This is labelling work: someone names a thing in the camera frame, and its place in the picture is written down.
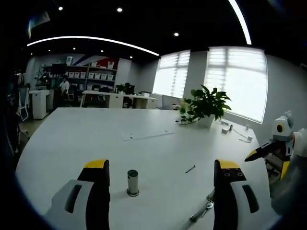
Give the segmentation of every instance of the potted plant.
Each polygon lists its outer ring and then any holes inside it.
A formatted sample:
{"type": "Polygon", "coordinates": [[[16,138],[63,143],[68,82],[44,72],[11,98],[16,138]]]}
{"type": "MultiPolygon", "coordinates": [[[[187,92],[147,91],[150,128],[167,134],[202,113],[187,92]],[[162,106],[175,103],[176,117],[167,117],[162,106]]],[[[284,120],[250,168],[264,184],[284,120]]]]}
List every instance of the potted plant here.
{"type": "Polygon", "coordinates": [[[119,85],[116,86],[116,89],[117,89],[117,92],[118,92],[119,94],[123,94],[124,91],[125,91],[125,85],[119,84],[119,85]]]}
{"type": "Polygon", "coordinates": [[[218,92],[216,88],[212,92],[207,87],[201,86],[201,90],[191,90],[194,99],[184,99],[188,106],[180,108],[181,123],[193,123],[198,121],[202,127],[210,128],[213,119],[224,116],[224,109],[231,110],[226,105],[230,98],[226,92],[218,92]]]}

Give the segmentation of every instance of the storage box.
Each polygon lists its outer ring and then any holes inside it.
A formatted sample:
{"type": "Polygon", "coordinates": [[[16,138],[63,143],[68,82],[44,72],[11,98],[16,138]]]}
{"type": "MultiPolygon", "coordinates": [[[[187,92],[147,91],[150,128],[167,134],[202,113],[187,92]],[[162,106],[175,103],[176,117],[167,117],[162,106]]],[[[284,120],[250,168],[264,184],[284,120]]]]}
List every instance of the storage box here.
{"type": "Polygon", "coordinates": [[[75,72],[75,78],[80,78],[80,72],[75,72]]]}
{"type": "Polygon", "coordinates": [[[66,58],[66,65],[71,66],[72,65],[72,57],[66,58]]]}
{"type": "Polygon", "coordinates": [[[95,73],[95,79],[100,79],[101,73],[95,73]]]}
{"type": "Polygon", "coordinates": [[[85,76],[86,76],[86,72],[81,72],[80,73],[80,78],[85,78],[85,76]]]}
{"type": "Polygon", "coordinates": [[[87,84],[87,90],[92,90],[93,85],[87,84]]]}
{"type": "Polygon", "coordinates": [[[114,67],[114,61],[108,61],[107,62],[107,68],[108,69],[113,69],[113,67],[114,67]]]}
{"type": "Polygon", "coordinates": [[[112,81],[112,80],[113,80],[113,77],[114,77],[114,75],[108,74],[108,75],[107,75],[107,80],[108,80],[108,81],[112,81]]]}
{"type": "Polygon", "coordinates": [[[93,79],[94,78],[94,73],[88,73],[88,78],[93,79]]]}
{"type": "Polygon", "coordinates": [[[107,74],[101,74],[101,80],[106,80],[106,78],[107,78],[107,74]]]}

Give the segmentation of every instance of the ceiling light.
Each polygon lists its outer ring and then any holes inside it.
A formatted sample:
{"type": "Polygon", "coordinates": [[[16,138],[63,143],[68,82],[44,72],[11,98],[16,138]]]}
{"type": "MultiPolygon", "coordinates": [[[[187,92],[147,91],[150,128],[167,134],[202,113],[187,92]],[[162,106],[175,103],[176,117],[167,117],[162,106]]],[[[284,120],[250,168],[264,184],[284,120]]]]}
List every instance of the ceiling light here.
{"type": "Polygon", "coordinates": [[[117,44],[124,45],[124,46],[129,46],[129,47],[132,47],[132,48],[135,48],[135,49],[139,49],[139,50],[145,51],[147,53],[159,56],[159,54],[157,54],[157,53],[155,53],[153,51],[150,51],[148,49],[141,48],[139,46],[131,45],[131,44],[120,42],[120,41],[116,41],[116,40],[111,40],[111,39],[106,39],[106,38],[101,38],[101,37],[89,37],[89,36],[51,37],[51,38],[45,38],[45,39],[42,39],[42,40],[38,40],[36,42],[29,43],[29,44],[27,44],[27,46],[31,46],[31,45],[34,45],[34,44],[37,44],[37,43],[40,43],[40,42],[51,41],[51,40],[56,40],[56,39],[64,39],[64,38],[84,38],[84,39],[93,39],[93,40],[99,40],[99,41],[113,42],[113,43],[117,43],[117,44]]]}
{"type": "Polygon", "coordinates": [[[232,6],[232,8],[234,9],[236,16],[238,17],[238,19],[240,21],[240,24],[241,24],[241,27],[242,27],[242,30],[243,30],[243,33],[244,33],[244,36],[245,36],[246,43],[248,45],[251,45],[251,40],[250,40],[250,36],[249,36],[249,32],[248,32],[248,26],[246,25],[243,14],[242,14],[238,4],[236,3],[235,0],[228,0],[228,1],[229,1],[230,5],[232,6]]]}

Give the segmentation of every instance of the desk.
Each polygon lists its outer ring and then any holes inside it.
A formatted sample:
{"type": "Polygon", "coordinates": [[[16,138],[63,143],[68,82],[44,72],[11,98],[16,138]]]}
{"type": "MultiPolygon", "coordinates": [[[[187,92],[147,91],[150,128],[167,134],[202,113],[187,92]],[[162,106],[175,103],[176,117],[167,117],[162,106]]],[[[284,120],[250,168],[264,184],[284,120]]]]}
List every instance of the desk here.
{"type": "Polygon", "coordinates": [[[104,95],[107,97],[107,107],[108,108],[122,108],[123,105],[123,98],[129,97],[136,100],[136,108],[137,109],[155,109],[156,102],[158,99],[153,97],[145,97],[145,96],[138,96],[138,95],[125,95],[125,94],[118,94],[118,93],[110,93],[110,92],[99,92],[93,90],[85,90],[82,93],[82,99],[80,103],[80,108],[83,106],[85,101],[86,94],[92,95],[104,95]]]}
{"type": "MultiPolygon", "coordinates": [[[[244,162],[258,147],[252,129],[245,131],[234,124],[236,131],[253,137],[246,143],[234,131],[222,134],[224,126],[216,122],[207,130],[197,123],[178,126],[177,117],[178,111],[169,110],[58,108],[25,146],[17,179],[34,209],[44,215],[53,195],[70,179],[77,179],[87,162],[107,158],[110,229],[178,230],[204,205],[213,189],[214,160],[221,158],[241,166],[260,207],[271,205],[264,160],[244,162]],[[174,134],[132,141],[122,138],[125,133],[161,130],[174,134]],[[196,168],[185,174],[193,165],[196,168]],[[139,172],[137,197],[126,193],[130,169],[139,172]]],[[[212,210],[190,229],[212,229],[213,221],[212,210]]]]}

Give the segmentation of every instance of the window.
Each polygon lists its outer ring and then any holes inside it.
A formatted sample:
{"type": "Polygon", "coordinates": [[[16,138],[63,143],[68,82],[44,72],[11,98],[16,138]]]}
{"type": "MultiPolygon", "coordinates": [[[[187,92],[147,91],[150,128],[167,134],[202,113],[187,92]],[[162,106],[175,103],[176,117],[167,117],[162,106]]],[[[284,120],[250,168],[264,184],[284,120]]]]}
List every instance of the window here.
{"type": "Polygon", "coordinates": [[[264,51],[245,47],[211,47],[204,85],[227,92],[227,111],[262,123],[267,100],[264,51]]]}
{"type": "Polygon", "coordinates": [[[153,93],[182,98],[189,59],[189,50],[161,57],[154,79],[153,93]]]}

